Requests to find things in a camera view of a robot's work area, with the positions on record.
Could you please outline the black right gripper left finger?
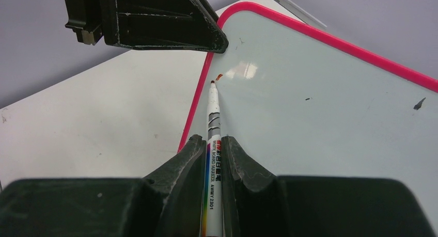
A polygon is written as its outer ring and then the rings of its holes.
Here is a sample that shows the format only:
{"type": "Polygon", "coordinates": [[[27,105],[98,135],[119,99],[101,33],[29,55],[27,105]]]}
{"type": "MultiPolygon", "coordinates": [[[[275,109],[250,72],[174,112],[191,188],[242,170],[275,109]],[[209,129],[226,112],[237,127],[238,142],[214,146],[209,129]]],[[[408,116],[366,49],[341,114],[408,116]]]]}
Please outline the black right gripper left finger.
{"type": "Polygon", "coordinates": [[[23,179],[1,192],[1,236],[199,236],[206,142],[143,178],[23,179]]]}

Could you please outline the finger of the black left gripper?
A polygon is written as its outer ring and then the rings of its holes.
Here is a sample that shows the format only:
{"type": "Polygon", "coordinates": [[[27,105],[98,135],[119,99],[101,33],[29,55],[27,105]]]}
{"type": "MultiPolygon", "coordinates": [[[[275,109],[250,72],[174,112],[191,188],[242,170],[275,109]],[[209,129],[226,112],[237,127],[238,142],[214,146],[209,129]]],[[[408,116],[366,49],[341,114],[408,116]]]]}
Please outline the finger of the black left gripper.
{"type": "Polygon", "coordinates": [[[65,0],[66,28],[78,42],[131,50],[222,54],[228,47],[207,0],[65,0]]]}

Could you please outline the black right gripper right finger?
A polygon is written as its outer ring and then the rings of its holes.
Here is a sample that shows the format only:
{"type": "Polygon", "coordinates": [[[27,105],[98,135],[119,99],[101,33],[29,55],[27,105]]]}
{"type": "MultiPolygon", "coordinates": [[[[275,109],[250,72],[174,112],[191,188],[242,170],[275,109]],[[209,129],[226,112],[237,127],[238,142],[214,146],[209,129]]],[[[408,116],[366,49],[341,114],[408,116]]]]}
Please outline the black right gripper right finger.
{"type": "Polygon", "coordinates": [[[276,176],[222,138],[225,236],[434,236],[397,180],[276,176]]]}

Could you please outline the white whiteboard marker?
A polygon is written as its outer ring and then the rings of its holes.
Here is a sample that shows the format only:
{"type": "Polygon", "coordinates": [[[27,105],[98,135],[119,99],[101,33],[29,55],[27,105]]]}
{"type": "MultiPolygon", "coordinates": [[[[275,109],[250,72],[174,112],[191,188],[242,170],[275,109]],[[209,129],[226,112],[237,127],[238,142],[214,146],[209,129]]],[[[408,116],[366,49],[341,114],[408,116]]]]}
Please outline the white whiteboard marker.
{"type": "Polygon", "coordinates": [[[223,236],[221,115],[218,89],[211,81],[207,104],[207,146],[200,236],[223,236]]]}

